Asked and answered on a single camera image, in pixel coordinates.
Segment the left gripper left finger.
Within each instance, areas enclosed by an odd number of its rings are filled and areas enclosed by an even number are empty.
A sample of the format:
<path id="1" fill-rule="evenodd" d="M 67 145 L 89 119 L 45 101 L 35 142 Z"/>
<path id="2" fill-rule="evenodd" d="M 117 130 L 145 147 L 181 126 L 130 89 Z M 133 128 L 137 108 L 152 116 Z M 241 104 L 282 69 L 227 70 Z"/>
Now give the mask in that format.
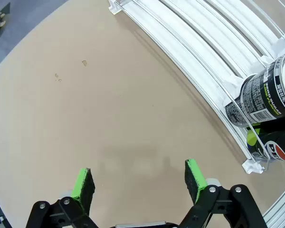
<path id="1" fill-rule="evenodd" d="M 95 184 L 89 168 L 80 170 L 70 196 L 50 204 L 37 201 L 31 210 L 27 228 L 95 228 L 89 217 Z"/>

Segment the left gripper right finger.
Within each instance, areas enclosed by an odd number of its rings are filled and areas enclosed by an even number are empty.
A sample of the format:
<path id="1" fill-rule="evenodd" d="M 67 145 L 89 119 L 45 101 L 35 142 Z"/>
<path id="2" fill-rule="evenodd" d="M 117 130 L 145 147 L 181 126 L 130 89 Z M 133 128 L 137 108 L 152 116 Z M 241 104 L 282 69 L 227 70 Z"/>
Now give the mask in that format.
<path id="1" fill-rule="evenodd" d="M 180 228 L 205 228 L 214 214 L 223 215 L 231 228 L 267 227 L 247 186 L 238 184 L 227 190 L 207 184 L 194 159 L 185 161 L 184 178 L 193 206 Z"/>

